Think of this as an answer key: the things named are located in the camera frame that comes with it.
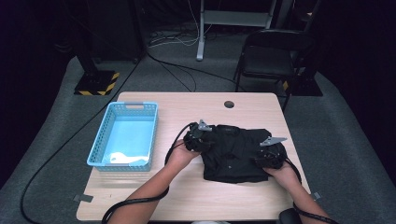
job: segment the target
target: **wooden table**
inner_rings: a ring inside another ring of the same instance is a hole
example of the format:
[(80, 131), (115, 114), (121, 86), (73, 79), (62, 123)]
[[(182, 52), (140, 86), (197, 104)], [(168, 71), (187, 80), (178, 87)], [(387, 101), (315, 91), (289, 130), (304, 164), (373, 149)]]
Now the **wooden table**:
[[(92, 168), (84, 194), (93, 199), (80, 202), (79, 220), (100, 220), (111, 205), (125, 200), (163, 167), (166, 152), (180, 130), (200, 119), (214, 125), (264, 128), (273, 136), (287, 137), (283, 145), (309, 192), (288, 126), (272, 93), (131, 91), (122, 93), (118, 101), (158, 103), (152, 168), (145, 173), (98, 172)], [(234, 107), (225, 107), (226, 101), (232, 101)], [(292, 206), (289, 194), (272, 177), (260, 183), (226, 184), (204, 180), (203, 171), (201, 157), (195, 158), (172, 182), (151, 220), (274, 220)]]

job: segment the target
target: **black cloth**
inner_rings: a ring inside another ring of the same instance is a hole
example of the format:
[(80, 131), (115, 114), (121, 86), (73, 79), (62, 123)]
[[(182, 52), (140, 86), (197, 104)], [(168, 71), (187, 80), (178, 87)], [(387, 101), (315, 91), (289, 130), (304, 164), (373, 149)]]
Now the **black cloth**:
[(213, 143), (201, 154), (204, 161), (204, 179), (224, 183), (260, 182), (268, 180), (262, 168), (254, 162), (263, 142), (271, 134), (265, 129), (246, 130), (234, 126), (210, 126), (212, 132), (203, 135)]

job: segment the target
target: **blue basket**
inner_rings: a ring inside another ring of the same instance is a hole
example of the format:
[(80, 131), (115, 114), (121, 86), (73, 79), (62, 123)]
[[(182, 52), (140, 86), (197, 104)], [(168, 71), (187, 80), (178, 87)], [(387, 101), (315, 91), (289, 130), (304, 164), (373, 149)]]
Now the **blue basket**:
[(149, 171), (157, 119), (157, 103), (110, 103), (87, 163), (99, 171)]

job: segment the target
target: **yellow and black hazard tape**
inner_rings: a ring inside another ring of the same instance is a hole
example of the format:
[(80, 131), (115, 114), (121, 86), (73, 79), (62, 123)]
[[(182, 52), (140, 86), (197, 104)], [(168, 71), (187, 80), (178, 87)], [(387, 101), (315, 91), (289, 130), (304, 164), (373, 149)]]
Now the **yellow and black hazard tape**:
[(110, 84), (108, 84), (107, 88), (103, 91), (75, 91), (77, 95), (109, 95), (116, 85), (117, 78), (120, 76), (120, 73), (116, 73), (111, 78)]

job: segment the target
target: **black stand base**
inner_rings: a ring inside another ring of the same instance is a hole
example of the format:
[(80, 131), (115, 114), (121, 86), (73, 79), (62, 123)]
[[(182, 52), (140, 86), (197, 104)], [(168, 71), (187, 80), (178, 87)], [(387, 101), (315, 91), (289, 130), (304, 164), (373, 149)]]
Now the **black stand base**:
[(75, 87), (75, 95), (109, 95), (120, 73), (114, 71), (97, 71), (85, 73)]
[(323, 93), (314, 78), (304, 77), (297, 81), (297, 85), (293, 88), (291, 95), (323, 96)]

